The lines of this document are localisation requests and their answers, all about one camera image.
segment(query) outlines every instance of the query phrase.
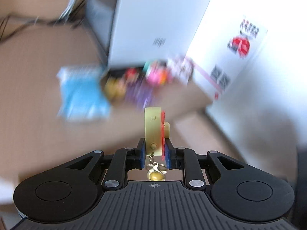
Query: red logo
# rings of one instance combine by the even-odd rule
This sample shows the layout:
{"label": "red logo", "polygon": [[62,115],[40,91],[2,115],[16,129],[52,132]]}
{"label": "red logo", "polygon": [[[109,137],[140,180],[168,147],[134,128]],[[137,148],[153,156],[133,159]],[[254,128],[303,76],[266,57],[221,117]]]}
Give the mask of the red logo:
{"label": "red logo", "polygon": [[214,94],[214,100],[218,100],[219,99],[219,93],[218,92],[215,92]]}
{"label": "red logo", "polygon": [[233,50],[235,53],[238,52],[239,56],[241,58],[244,58],[248,54],[248,51],[250,49],[250,43],[247,38],[244,38],[242,36],[237,36],[232,38],[232,40],[228,42],[227,47]]}

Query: metal screw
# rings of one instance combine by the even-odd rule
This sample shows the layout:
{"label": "metal screw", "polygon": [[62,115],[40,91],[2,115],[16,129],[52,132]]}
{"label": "metal screw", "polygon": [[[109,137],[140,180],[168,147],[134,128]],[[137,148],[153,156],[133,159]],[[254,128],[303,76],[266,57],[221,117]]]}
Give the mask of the metal screw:
{"label": "metal screw", "polygon": [[199,187],[202,187],[204,185],[204,182],[201,181],[201,180],[191,180],[189,182],[190,186],[192,187],[196,187],[196,188],[199,188]]}
{"label": "metal screw", "polygon": [[119,185],[119,182],[117,180],[108,180],[104,183],[104,185],[109,188],[115,188]]}

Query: cardboard surface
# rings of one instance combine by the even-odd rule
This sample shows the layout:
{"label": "cardboard surface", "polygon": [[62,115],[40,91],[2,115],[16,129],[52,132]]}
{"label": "cardboard surface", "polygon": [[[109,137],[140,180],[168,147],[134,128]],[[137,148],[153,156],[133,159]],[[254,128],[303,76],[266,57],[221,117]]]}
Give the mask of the cardboard surface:
{"label": "cardboard surface", "polygon": [[[113,107],[107,121],[68,123],[56,115],[61,105],[59,68],[98,62],[83,28],[38,27],[0,45],[0,177],[15,184],[33,174],[101,149],[143,136],[144,113],[134,105]],[[166,121],[210,103],[193,83],[161,88],[157,106]]]}
{"label": "cardboard surface", "polygon": [[0,227],[0,230],[12,229],[21,221],[21,217],[13,203],[4,205],[0,204],[0,218],[2,218],[2,223],[4,225],[4,228]]}
{"label": "cardboard surface", "polygon": [[4,221],[2,219],[2,217],[0,217],[0,230],[7,230],[7,228],[5,227]]}

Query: blue package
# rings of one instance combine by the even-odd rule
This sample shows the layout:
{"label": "blue package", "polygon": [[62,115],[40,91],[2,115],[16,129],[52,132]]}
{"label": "blue package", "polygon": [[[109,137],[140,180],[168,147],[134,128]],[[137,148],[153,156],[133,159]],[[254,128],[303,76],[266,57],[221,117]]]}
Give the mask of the blue package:
{"label": "blue package", "polygon": [[62,67],[57,74],[62,95],[59,115],[71,121],[108,117],[111,105],[101,91],[102,75],[99,65]]}

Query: keychain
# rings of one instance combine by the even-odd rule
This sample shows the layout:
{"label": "keychain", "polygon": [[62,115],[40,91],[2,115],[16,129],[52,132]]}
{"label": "keychain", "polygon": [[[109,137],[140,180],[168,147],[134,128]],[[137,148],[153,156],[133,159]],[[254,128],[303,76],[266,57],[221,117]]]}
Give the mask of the keychain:
{"label": "keychain", "polygon": [[164,164],[159,164],[154,161],[154,153],[149,156],[149,164],[146,169],[147,178],[150,181],[165,181],[165,174],[167,173],[167,168]]}

